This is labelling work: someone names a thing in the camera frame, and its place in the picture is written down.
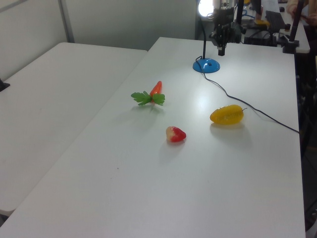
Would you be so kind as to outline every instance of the equipment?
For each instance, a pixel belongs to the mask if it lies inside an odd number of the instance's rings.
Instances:
[[[285,28],[285,22],[279,12],[266,11],[266,19],[270,23],[271,32],[279,32],[280,29]]]

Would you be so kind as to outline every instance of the toy yellow pepper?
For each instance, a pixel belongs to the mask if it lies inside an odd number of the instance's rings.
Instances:
[[[210,120],[214,123],[230,125],[241,121],[243,118],[243,110],[239,105],[230,105],[215,110],[210,115]]]

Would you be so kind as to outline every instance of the white wall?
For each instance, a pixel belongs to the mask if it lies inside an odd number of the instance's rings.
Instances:
[[[148,50],[160,37],[194,39],[195,0],[64,0],[76,43]]]
[[[57,0],[27,0],[0,12],[0,78],[67,42]]]

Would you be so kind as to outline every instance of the toy carrot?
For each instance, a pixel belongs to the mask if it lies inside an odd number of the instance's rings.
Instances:
[[[132,93],[131,97],[134,99],[134,101],[139,103],[139,106],[145,105],[149,102],[155,102],[156,104],[162,106],[165,101],[165,95],[161,94],[161,92],[162,82],[159,81],[152,89],[150,94],[148,94],[146,91],[143,91],[143,93]]]
[[[162,81],[159,81],[155,87],[152,89],[152,91],[150,92],[150,96],[153,97],[153,94],[155,93],[162,93]]]

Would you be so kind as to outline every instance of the power cord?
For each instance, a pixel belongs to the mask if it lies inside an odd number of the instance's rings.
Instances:
[[[259,112],[259,113],[262,113],[263,115],[265,115],[266,117],[268,117],[268,118],[270,118],[271,120],[275,121],[276,123],[278,123],[278,124],[280,124],[280,125],[282,125],[282,126],[288,128],[288,129],[290,129],[290,130],[292,130],[292,131],[294,131],[294,132],[297,132],[297,133],[299,134],[299,131],[297,131],[297,130],[295,130],[295,129],[293,129],[293,128],[291,128],[291,127],[289,127],[289,126],[287,126],[287,125],[285,125],[285,124],[283,124],[283,123],[281,123],[281,122],[279,122],[278,120],[276,120],[276,119],[270,117],[268,114],[262,112],[262,111],[259,110],[259,109],[256,109],[256,108],[253,107],[251,104],[249,104],[249,103],[243,101],[242,99],[239,99],[239,98],[236,98],[236,97],[233,97],[233,96],[229,95],[229,94],[227,93],[227,91],[226,91],[220,84],[218,84],[217,82],[215,82],[215,81],[213,81],[213,80],[211,80],[211,79],[208,79],[208,78],[206,77],[205,73],[204,73],[204,70],[203,70],[202,66],[201,66],[200,63],[198,62],[198,59],[201,59],[201,58],[202,58],[202,57],[199,56],[199,57],[197,57],[197,58],[195,59],[195,61],[196,61],[197,64],[199,65],[199,67],[200,67],[200,69],[201,69],[201,71],[202,71],[202,74],[203,74],[204,78],[205,78],[207,81],[209,81],[209,82],[211,82],[211,83],[217,85],[219,88],[221,88],[221,89],[224,91],[224,93],[227,95],[228,98],[235,99],[235,100],[237,100],[237,101],[239,101],[239,102],[241,102],[241,103],[244,103],[245,105],[248,105],[248,106],[249,106],[250,108],[252,108],[253,110],[255,110],[255,111]]]

